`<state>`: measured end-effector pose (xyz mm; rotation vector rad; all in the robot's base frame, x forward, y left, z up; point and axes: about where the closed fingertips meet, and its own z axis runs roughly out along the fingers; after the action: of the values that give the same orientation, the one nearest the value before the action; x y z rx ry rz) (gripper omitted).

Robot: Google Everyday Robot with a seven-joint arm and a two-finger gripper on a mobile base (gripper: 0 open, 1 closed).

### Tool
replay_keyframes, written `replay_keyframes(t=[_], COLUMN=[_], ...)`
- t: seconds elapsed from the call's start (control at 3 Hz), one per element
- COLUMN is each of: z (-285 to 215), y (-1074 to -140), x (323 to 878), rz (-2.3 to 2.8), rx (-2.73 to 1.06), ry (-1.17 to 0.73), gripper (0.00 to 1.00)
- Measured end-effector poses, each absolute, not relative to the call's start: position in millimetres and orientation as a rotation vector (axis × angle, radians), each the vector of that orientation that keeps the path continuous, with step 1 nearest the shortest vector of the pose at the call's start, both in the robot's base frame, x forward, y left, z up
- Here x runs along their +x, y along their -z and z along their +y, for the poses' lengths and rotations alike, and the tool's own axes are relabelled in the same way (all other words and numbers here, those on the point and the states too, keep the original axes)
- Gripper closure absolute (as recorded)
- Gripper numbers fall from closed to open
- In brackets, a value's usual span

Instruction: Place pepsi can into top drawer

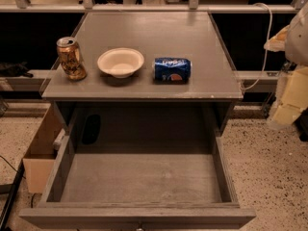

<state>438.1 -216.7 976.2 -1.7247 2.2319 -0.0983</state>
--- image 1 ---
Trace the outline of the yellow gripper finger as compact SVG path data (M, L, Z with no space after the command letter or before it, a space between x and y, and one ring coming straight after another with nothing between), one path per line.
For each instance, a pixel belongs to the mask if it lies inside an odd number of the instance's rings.
M267 124L274 130L292 125L308 109L308 66L281 73Z
M287 37L289 27L285 26L275 36L270 38L264 45L266 50L272 52L279 52L285 50L285 40Z

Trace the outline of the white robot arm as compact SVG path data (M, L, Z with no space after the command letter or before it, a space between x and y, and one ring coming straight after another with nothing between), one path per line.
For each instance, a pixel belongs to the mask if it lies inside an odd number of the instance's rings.
M264 48L284 51L295 70L282 74L277 81L276 100L269 111L268 126L283 129L292 125L308 108L308 3L290 24L269 39Z

